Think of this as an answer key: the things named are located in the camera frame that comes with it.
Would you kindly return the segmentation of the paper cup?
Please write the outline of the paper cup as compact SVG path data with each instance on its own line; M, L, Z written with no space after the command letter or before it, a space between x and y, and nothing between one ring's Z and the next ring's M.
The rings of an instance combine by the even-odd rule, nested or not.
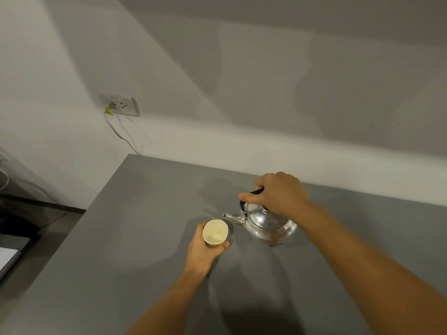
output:
M202 237L209 248L215 248L226 241L228 231L228 225L223 220L210 220L203 228Z

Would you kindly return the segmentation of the white wall power outlet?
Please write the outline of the white wall power outlet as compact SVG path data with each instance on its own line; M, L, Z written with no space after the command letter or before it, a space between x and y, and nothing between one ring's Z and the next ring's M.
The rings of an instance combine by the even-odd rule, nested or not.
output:
M140 117L140 110L137 100L134 97L126 97L112 94L99 94L101 103L105 106L108 101L114 101L116 108L112 110L114 114Z

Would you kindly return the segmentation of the person's right forearm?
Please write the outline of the person's right forearm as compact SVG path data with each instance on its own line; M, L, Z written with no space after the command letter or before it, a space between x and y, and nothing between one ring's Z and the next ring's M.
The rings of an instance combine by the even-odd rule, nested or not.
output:
M330 265L376 335L447 335L447 298L365 243L319 206L291 214Z

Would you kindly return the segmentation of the silver metal kettle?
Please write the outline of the silver metal kettle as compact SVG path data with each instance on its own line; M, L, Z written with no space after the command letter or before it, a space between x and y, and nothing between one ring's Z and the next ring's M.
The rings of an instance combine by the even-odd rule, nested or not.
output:
M255 238L272 246L290 240L298 226L290 219L273 213L261 204L239 202L241 214L223 214L223 218L242 225Z

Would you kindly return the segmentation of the person's left forearm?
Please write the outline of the person's left forearm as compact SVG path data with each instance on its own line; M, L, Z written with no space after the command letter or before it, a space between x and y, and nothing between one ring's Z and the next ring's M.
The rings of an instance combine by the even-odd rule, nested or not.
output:
M195 293L206 273L185 269L172 287L125 335L183 335Z

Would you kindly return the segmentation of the person's left hand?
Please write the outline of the person's left hand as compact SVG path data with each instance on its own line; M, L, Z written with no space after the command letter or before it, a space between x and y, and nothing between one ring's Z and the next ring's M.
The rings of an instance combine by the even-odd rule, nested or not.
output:
M230 246L230 243L225 241L215 248L209 248L205 243L195 241L196 233L188 247L184 273L203 279L209 273L214 260Z

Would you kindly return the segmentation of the dark side desk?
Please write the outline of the dark side desk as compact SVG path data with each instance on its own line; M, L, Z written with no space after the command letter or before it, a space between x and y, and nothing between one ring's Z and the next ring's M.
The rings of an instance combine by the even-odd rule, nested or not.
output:
M41 239L41 233L44 229L48 228L50 225L53 225L56 221L66 216L68 213L83 215L87 212L86 209L63 205L55 201L39 201L36 199L18 197L5 193L0 193L0 201L29 204L36 207L50 208L62 212L62 215L54 221L43 226L37 226L25 217L9 212L6 208L0 205L0 247L13 248L20 251L20 257L17 259L15 264L12 265L7 271L4 270L0 272L0 286L13 270L14 266L18 264L23 255Z

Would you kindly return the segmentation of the white paper sheet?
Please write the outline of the white paper sheet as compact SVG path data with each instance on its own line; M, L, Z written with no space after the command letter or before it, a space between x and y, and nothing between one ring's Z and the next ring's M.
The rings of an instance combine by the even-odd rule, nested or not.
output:
M0 247L0 272L8 270L20 257L20 251L13 248Z

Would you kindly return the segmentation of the person's right hand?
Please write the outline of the person's right hand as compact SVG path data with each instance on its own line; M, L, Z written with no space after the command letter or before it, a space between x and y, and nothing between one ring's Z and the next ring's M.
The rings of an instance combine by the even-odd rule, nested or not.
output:
M267 173L257 178L254 186L262 192L241 193L239 200L265 206L298 225L305 223L311 210L310 200L298 178L284 172Z

